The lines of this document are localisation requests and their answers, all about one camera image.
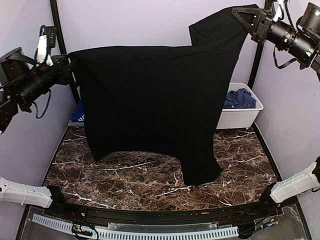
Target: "white cable carrier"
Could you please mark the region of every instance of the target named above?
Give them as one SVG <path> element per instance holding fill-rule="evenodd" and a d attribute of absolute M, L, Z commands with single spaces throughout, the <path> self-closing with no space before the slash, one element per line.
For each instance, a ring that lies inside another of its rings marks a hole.
<path fill-rule="evenodd" d="M 70 221 L 57 220 L 48 216 L 34 214 L 32 221 L 34 223 L 46 226 L 48 228 L 66 233 L 72 233 L 73 224 Z M 92 229 L 82 226 L 83 230 L 93 232 Z M 126 232 L 113 231 L 104 228 L 95 228 L 99 234 L 100 240 L 218 240 L 239 236 L 238 227 L 226 227 L 222 229 L 194 231 L 194 232 L 175 232 L 175 233 L 143 233 L 143 232 Z M 91 239 L 96 239 L 94 232 Z"/>

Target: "metal pole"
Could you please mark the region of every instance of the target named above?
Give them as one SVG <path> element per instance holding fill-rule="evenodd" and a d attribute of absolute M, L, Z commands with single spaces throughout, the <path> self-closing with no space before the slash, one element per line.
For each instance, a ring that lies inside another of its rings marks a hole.
<path fill-rule="evenodd" d="M 66 49 L 66 44 L 65 44 L 65 40 L 64 40 L 64 35 L 62 33 L 57 0 L 50 0 L 50 6 L 51 6 L 53 24 L 56 28 L 56 38 L 58 41 L 60 53 L 62 55 L 64 55 L 64 54 L 67 54 L 67 49 Z M 70 85 L 70 88 L 72 91 L 74 101 L 76 104 L 78 104 L 78 102 L 80 100 L 80 96 L 79 96 L 73 75 L 71 75 L 71 77 L 69 78 L 69 85 Z"/>
<path fill-rule="evenodd" d="M 270 9 L 271 8 L 271 4 L 273 4 L 271 1 L 265 0 L 264 9 L 267 9 L 267 10 Z M 254 61 L 253 61 L 253 65 L 252 65 L 249 81 L 248 81 L 248 87 L 250 89 L 252 89 L 254 87 L 263 50 L 264 50 L 264 45 L 258 43 L 258 45 L 256 47 L 256 51 L 255 51 L 255 56 L 254 56 Z"/>

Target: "white cable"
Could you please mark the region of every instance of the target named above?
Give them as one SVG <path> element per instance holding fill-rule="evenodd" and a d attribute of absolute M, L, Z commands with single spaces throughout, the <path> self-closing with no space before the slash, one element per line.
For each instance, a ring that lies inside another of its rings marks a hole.
<path fill-rule="evenodd" d="M 47 55 L 47 44 L 48 44 L 47 35 L 39 36 L 36 61 L 39 64 L 42 64 L 45 61 L 47 56 L 46 64 L 48 66 L 52 66 L 54 63 L 52 62 L 50 55 L 49 54 Z"/>
<path fill-rule="evenodd" d="M 283 10 L 285 9 L 285 0 L 277 0 L 277 2 L 278 2 L 278 9 L 276 10 L 276 13 L 273 17 L 274 22 L 277 22 L 280 17 L 284 17 L 282 16 L 281 7 Z"/>

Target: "blue cloth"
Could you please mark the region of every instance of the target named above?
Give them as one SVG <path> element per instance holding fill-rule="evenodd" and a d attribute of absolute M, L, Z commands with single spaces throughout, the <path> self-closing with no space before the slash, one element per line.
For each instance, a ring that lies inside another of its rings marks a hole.
<path fill-rule="evenodd" d="M 251 96 L 245 88 L 241 88 L 238 91 L 230 91 L 226 95 L 226 99 L 223 105 L 224 109 L 255 109 L 257 100 Z"/>
<path fill-rule="evenodd" d="M 72 114 L 71 121 L 72 122 L 83 122 L 84 120 L 85 120 L 85 112 L 82 107 L 82 102 L 80 100 L 78 105 L 76 106 L 74 114 Z"/>

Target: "black cable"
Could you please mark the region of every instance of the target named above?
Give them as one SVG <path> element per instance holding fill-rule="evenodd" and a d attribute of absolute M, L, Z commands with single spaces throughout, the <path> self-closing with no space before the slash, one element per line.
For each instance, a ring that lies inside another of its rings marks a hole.
<path fill-rule="evenodd" d="M 281 9 L 281 15 L 282 15 L 281 17 L 279 17 L 279 20 L 283 20 L 283 19 L 285 19 L 285 11 L 284 11 L 284 8 L 281 4 L 279 4 L 279 7 Z"/>
<path fill-rule="evenodd" d="M 295 28 L 299 31 L 299 32 L 302 32 L 302 30 L 299 28 L 299 24 L 302 20 L 302 16 L 298 18 L 298 20 L 296 21 L 295 23 Z"/>
<path fill-rule="evenodd" d="M 271 4 L 271 10 L 272 10 L 272 12 L 274 14 L 276 14 L 276 9 L 275 9 L 275 3 L 274 2 Z"/>
<path fill-rule="evenodd" d="M 288 0 L 286 0 L 286 1 L 284 2 L 284 7 L 285 7 L 286 15 L 287 15 L 287 17 L 288 17 L 288 19 L 289 19 L 290 25 L 291 25 L 291 27 L 294 29 L 295 26 L 294 26 L 294 23 L 292 22 L 292 19 L 291 19 L 291 16 L 290 16 L 290 12 L 289 12 L 289 8 L 288 8 Z"/>
<path fill-rule="evenodd" d="M 273 49 L 273 60 L 274 60 L 274 65 L 278 68 L 278 69 L 284 69 L 285 67 L 289 66 L 290 64 L 294 63 L 295 61 L 297 61 L 298 59 L 296 58 L 292 58 L 291 60 L 287 61 L 286 63 L 282 64 L 282 65 L 278 65 L 278 61 L 277 61 L 277 56 L 276 56 L 276 46 L 274 46 Z"/>
<path fill-rule="evenodd" d="M 83 226 L 87 226 L 89 227 L 91 230 L 93 230 L 96 234 L 96 239 L 95 240 L 99 240 L 99 233 L 98 231 L 96 230 L 96 228 L 94 226 L 92 226 L 91 224 L 89 223 L 86 223 L 84 221 L 80 221 L 80 220 L 75 220 L 75 219 L 69 219 L 69 218 L 66 218 L 66 217 L 63 217 L 63 216 L 60 216 L 58 214 L 56 214 L 55 212 L 53 212 L 52 210 L 50 209 L 46 209 L 47 211 L 49 211 L 50 213 L 52 213 L 53 215 L 55 215 L 57 218 L 60 218 L 60 219 L 63 219 L 63 220 L 67 220 L 67 221 L 71 221 L 73 224 L 79 224 L 80 226 L 83 225 Z"/>
<path fill-rule="evenodd" d="M 248 234 L 252 234 L 251 232 L 250 233 L 246 233 L 246 232 L 249 232 L 250 230 L 252 229 L 255 229 L 256 226 L 258 226 L 259 224 L 261 224 L 264 220 L 266 220 L 270 215 L 270 212 L 268 213 L 268 215 L 263 218 L 262 220 L 260 220 L 257 224 L 255 224 L 253 227 L 250 227 L 249 229 L 245 230 L 245 231 L 242 231 L 242 232 L 239 232 L 239 234 L 242 234 L 242 235 L 248 235 Z"/>
<path fill-rule="evenodd" d="M 32 104 L 35 106 L 35 110 L 36 110 L 35 118 L 36 118 L 36 119 L 42 119 L 43 116 L 46 114 L 46 111 L 47 111 L 47 109 L 48 109 L 48 107 L 49 107 L 50 99 L 51 99 L 51 89 L 49 89 L 48 100 L 47 100 L 47 102 L 46 102 L 45 109 L 43 110 L 43 113 L 41 114 L 41 116 L 39 116 L 39 109 L 38 109 L 38 105 L 36 104 L 36 102 L 33 102 L 33 103 L 32 103 Z"/>
<path fill-rule="evenodd" d="M 313 192 L 313 193 L 316 193 L 318 191 L 320 191 L 320 187 L 318 189 L 316 189 L 316 190 L 314 190 L 313 188 L 311 189 L 311 192 Z"/>

